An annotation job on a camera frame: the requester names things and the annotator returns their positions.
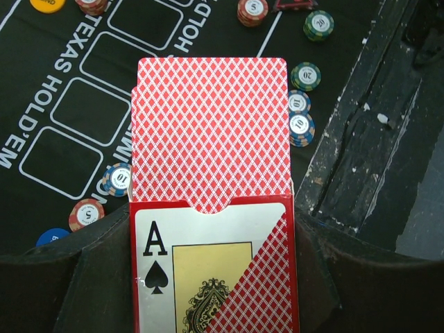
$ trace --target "white line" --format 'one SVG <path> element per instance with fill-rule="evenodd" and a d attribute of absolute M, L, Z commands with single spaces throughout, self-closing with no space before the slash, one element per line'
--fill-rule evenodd
<path fill-rule="evenodd" d="M 264 49 L 265 49 L 266 45 L 268 44 L 268 41 L 270 40 L 270 37 L 273 34 L 276 24 L 278 24 L 281 16 L 282 16 L 282 11 L 276 15 L 275 21 L 273 22 L 273 24 L 271 24 L 270 30 L 266 34 L 266 37 L 265 37 L 264 42 L 262 43 L 261 49 L 259 50 L 259 53 L 256 55 L 257 58 L 262 56 L 262 52 L 264 52 Z"/>
<path fill-rule="evenodd" d="M 17 0 L 11 7 L 11 10 L 9 11 L 9 13 L 5 16 L 5 18 L 3 19 L 3 21 L 0 24 L 0 31 L 1 29 L 3 29 L 3 27 L 6 24 L 6 21 L 9 20 L 9 18 L 11 17 L 11 15 L 14 13 L 14 10 L 17 8 L 17 6 L 19 5 L 19 3 L 22 2 L 22 0 Z"/>

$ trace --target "poker chip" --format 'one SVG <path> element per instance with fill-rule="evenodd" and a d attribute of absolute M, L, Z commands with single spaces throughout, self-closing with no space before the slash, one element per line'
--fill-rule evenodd
<path fill-rule="evenodd" d="M 103 218 L 105 211 L 102 204 L 96 199 L 83 199 L 76 203 L 69 215 L 69 228 L 77 231 Z"/>
<path fill-rule="evenodd" d="M 108 0 L 76 0 L 80 9 L 89 16 L 99 16 L 105 12 Z"/>
<path fill-rule="evenodd" d="M 111 166 L 103 175 L 103 189 L 117 198 L 128 193 L 130 185 L 131 166 L 128 163 L 117 163 Z"/>
<path fill-rule="evenodd" d="M 65 5 L 65 2 L 66 0 L 30 0 L 32 7 L 45 14 L 58 12 Z"/>
<path fill-rule="evenodd" d="M 267 14 L 265 0 L 240 0 L 237 4 L 237 18 L 244 26 L 259 26 Z"/>
<path fill-rule="evenodd" d="M 307 114 L 311 109 L 308 95 L 300 90 L 289 91 L 289 112 Z"/>
<path fill-rule="evenodd" d="M 302 62 L 291 70 L 290 79 L 296 89 L 310 92 L 321 82 L 321 71 L 310 62 Z"/>
<path fill-rule="evenodd" d="M 333 30 L 333 16 L 324 10 L 315 10 L 305 19 L 304 34 L 313 42 L 326 40 L 333 33 Z"/>
<path fill-rule="evenodd" d="M 314 122 L 309 114 L 290 112 L 290 144 L 296 147 L 308 146 L 314 138 Z"/>

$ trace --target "playing card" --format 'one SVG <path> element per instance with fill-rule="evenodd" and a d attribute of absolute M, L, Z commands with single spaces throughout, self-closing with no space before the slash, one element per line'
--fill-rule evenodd
<path fill-rule="evenodd" d="M 141 332 L 204 332 L 284 212 L 281 203 L 231 205 L 218 214 L 139 210 Z"/>
<path fill-rule="evenodd" d="M 298 332 L 287 108 L 281 59 L 139 62 L 136 332 Z"/>

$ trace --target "red poker chip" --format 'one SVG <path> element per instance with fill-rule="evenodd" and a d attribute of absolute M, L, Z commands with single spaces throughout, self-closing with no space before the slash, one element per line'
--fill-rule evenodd
<path fill-rule="evenodd" d="M 265 0 L 240 0 L 238 11 L 248 21 L 262 21 L 268 14 L 268 4 Z"/>
<path fill-rule="evenodd" d="M 108 4 L 108 0 L 103 0 L 103 4 L 101 4 L 97 8 L 82 8 L 82 7 L 80 7 L 80 9 L 87 15 L 98 16 L 98 15 L 102 15 L 105 12 L 107 4 Z"/>
<path fill-rule="evenodd" d="M 69 228 L 77 231 L 103 218 L 105 210 L 96 199 L 83 199 L 76 203 L 69 215 Z"/>
<path fill-rule="evenodd" d="M 104 0 L 76 0 L 81 8 L 96 8 L 102 5 Z"/>

